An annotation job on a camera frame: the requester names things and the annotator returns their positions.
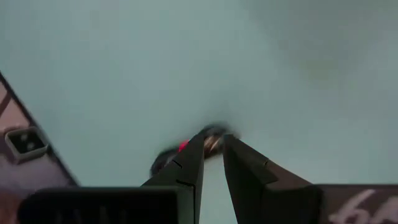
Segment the table surface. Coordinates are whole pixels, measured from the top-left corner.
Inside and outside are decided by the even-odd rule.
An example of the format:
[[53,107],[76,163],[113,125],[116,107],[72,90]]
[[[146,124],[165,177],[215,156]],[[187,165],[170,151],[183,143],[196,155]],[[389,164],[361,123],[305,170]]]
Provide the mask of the table surface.
[[[397,182],[397,1],[1,1],[0,70],[82,185],[226,121],[312,182]],[[234,223],[223,163],[202,221]]]

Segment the small component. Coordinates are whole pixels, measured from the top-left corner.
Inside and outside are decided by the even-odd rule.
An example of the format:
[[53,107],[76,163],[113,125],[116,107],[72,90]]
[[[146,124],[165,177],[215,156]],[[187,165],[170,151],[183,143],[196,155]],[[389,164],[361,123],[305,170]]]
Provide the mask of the small component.
[[35,127],[9,131],[5,140],[16,164],[38,158],[47,152],[48,142]]
[[[238,138],[238,134],[232,132],[225,124],[211,124],[205,126],[200,133],[205,137],[205,142],[203,143],[204,159],[209,159],[223,153],[225,135],[231,134]],[[189,140],[185,140],[178,146],[162,151],[152,164],[150,175],[153,176],[159,173],[159,171],[163,169],[179,152],[185,149],[185,146],[188,143]]]

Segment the light blue surface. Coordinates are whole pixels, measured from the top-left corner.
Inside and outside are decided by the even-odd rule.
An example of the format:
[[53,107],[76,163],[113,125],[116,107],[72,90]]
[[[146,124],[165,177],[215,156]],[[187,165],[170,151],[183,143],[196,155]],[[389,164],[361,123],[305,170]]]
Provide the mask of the light blue surface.
[[[0,70],[83,185],[227,121],[312,182],[398,182],[398,1],[0,2]],[[236,223],[222,162],[202,223]]]

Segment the black object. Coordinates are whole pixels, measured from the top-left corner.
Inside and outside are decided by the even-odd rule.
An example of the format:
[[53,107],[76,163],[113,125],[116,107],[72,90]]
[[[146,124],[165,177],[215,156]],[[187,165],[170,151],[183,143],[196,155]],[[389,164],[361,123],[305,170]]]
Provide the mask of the black object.
[[[209,159],[221,154],[224,148],[223,136],[226,134],[233,134],[229,130],[229,127],[227,127],[225,124],[211,124],[205,126],[199,133],[204,137],[204,139],[208,139],[210,137],[219,139],[216,142],[216,146],[213,147],[212,150],[204,149],[204,159]],[[159,173],[159,171],[163,169],[178,154],[178,147],[179,146],[168,148],[157,155],[154,163],[150,167],[151,177]]]
[[40,130],[35,127],[9,131],[6,133],[4,141],[15,164],[43,156],[49,145]]
[[[22,202],[20,224],[199,224],[204,135],[196,135],[157,175],[131,189],[43,190]],[[243,223],[397,223],[396,185],[313,185],[232,135],[224,168]]]

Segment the red part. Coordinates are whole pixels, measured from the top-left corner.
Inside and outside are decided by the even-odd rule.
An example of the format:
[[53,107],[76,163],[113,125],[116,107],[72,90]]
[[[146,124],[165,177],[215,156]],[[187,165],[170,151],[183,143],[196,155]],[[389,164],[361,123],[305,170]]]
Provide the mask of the red part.
[[185,146],[187,146],[189,140],[185,140],[183,142],[180,143],[180,146],[178,147],[178,152],[181,152],[182,149],[185,149]]

